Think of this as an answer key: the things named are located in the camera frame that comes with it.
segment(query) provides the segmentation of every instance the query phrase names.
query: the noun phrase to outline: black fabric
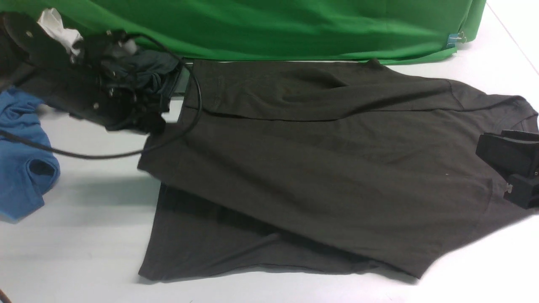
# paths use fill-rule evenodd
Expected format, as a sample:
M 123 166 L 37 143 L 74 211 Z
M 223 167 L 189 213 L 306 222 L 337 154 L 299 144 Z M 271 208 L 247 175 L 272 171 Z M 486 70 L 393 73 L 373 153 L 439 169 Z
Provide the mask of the black fabric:
M 54 176 L 57 173 L 55 167 L 41 160 L 30 161 L 29 168 L 32 173 L 40 176 Z
M 124 79 L 123 83 L 157 94 L 162 92 L 166 78 L 178 66 L 178 60 L 165 52 L 141 49 L 132 56 L 105 60 L 102 64 L 115 72 L 118 79 Z
M 252 267 L 342 274 L 384 266 L 166 185 L 161 187 L 154 232 L 140 269 L 151 280 Z
M 196 61 L 194 69 L 203 118 L 139 163 L 170 186 L 418 278 L 444 253 L 531 214 L 502 198 L 504 180 L 475 155 L 484 132 L 537 132 L 537 113 L 521 97 L 377 61 Z M 148 144 L 190 123 L 195 102 L 190 91 L 181 123 Z M 184 238 L 174 219 L 159 218 L 141 274 L 198 275 L 163 253 Z

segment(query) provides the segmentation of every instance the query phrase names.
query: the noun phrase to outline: wire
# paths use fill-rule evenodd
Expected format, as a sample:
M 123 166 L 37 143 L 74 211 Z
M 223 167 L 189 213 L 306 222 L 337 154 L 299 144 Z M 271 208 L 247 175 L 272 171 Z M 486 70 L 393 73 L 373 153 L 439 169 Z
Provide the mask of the wire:
M 83 160 L 112 160 L 112 159 L 120 159 L 120 158 L 131 157 L 131 156 L 135 156 L 135 155 L 148 153 L 150 151 L 153 151 L 153 150 L 162 148 L 162 147 L 164 147 L 164 146 L 166 146 L 168 144 L 171 144 L 172 142 L 178 140 L 179 138 L 187 135 L 189 132 L 191 132 L 196 127 L 196 125 L 198 124 L 198 122 L 199 122 L 199 120 L 201 119 L 201 116 L 202 116 L 203 107 L 202 107 L 202 93 L 201 93 L 200 83 L 198 82 L 197 77 L 193 73 L 192 68 L 189 65 L 187 65 L 186 62 L 182 58 L 180 58 L 178 55 L 174 54 L 168 47 L 164 46 L 162 43 L 155 40 L 154 38 L 152 38 L 152 37 L 150 37 L 148 35 L 145 35 L 143 33 L 131 33 L 131 34 L 128 34 L 126 36 L 125 41 L 135 39 L 135 38 L 139 38 L 139 37 L 145 38 L 145 39 L 151 41 L 152 43 L 157 45 L 159 48 L 164 50 L 165 52 L 168 52 L 176 60 L 178 60 L 178 62 L 181 65 L 183 65 L 183 67 L 185 67 L 185 69 L 187 69 L 187 71 L 189 71 L 189 74 L 190 74 L 189 78 L 193 79 L 193 81 L 195 82 L 197 95 L 198 95 L 197 114 L 196 114 L 195 118 L 193 119 L 193 121 L 191 122 L 191 124 L 189 124 L 189 126 L 184 131 L 182 131 L 179 134 L 176 134 L 175 136 L 171 137 L 170 139 L 168 139 L 168 140 L 166 140 L 166 141 L 164 141 L 164 142 L 162 142 L 160 144 L 157 144 L 157 145 L 145 148 L 145 149 L 141 149 L 141 150 L 131 151 L 131 152 L 128 152 L 128 153 L 123 153 L 123 154 L 115 154 L 115 155 L 84 155 L 84 154 L 72 153 L 72 152 L 69 152 L 69 151 L 56 149 L 56 148 L 52 148 L 52 147 L 49 147 L 49 146 L 46 146 L 46 145 L 43 145 L 43 144 L 35 143 L 35 142 L 31 141 L 31 140 L 28 140 L 28 139 L 23 138 L 23 137 L 19 137 L 17 135 L 11 134 L 11 133 L 6 132 L 6 131 L 1 130 L 1 129 L 0 129 L 0 136 L 3 136 L 6 139 L 8 139 L 10 141 L 13 141 L 13 142 L 22 143 L 24 145 L 27 145 L 27 146 L 30 146 L 30 147 L 33 147 L 33 148 L 44 150 L 46 152 L 48 151 L 48 152 L 51 152 L 51 153 L 55 153 L 55 154 L 58 154 L 58 155 L 67 156 L 67 157 L 71 157 L 71 158 L 83 159 Z

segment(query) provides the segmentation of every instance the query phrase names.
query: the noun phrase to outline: folded shirt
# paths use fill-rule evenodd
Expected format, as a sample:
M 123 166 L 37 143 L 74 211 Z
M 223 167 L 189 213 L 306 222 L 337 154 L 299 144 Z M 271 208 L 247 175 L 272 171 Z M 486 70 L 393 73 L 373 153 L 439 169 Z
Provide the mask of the folded shirt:
M 0 94 L 0 129 L 50 146 L 36 108 L 43 101 L 16 88 Z M 44 205 L 60 175 L 52 153 L 0 136 L 0 214 L 17 221 Z
M 206 96 L 200 122 L 142 154 L 139 169 L 272 228 L 253 235 L 256 224 L 238 230 L 213 210 L 194 218 L 188 199 L 176 197 L 155 217 L 146 278 L 267 263 L 346 273 L 360 257 L 420 278 L 444 254 L 533 214 L 503 199 L 506 181 L 475 154 L 483 133 L 539 132 L 522 97 L 399 74 L 375 60 L 195 60 L 192 68 Z M 179 123 L 148 145 L 184 131 L 196 102 L 189 89 Z M 288 235 L 351 253 L 354 262 L 298 247 L 297 237 L 279 241 Z

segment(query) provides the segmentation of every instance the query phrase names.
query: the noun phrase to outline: black clamp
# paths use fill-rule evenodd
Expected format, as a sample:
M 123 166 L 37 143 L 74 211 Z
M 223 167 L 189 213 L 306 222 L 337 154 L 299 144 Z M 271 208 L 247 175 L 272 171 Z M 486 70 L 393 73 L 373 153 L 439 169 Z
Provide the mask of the black clamp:
M 479 137 L 475 154 L 507 181 L 506 200 L 524 209 L 539 207 L 539 134 L 486 133 Z

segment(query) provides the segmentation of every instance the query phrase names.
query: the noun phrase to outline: white tissue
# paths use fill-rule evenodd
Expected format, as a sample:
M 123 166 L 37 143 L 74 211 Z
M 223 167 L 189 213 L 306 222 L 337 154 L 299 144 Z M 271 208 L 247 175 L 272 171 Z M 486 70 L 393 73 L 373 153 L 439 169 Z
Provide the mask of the white tissue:
M 61 43 L 67 53 L 78 55 L 80 50 L 74 49 L 73 44 L 82 40 L 82 36 L 78 30 L 65 29 L 62 16 L 56 9 L 46 9 L 41 13 L 37 22 L 43 30 L 54 40 Z

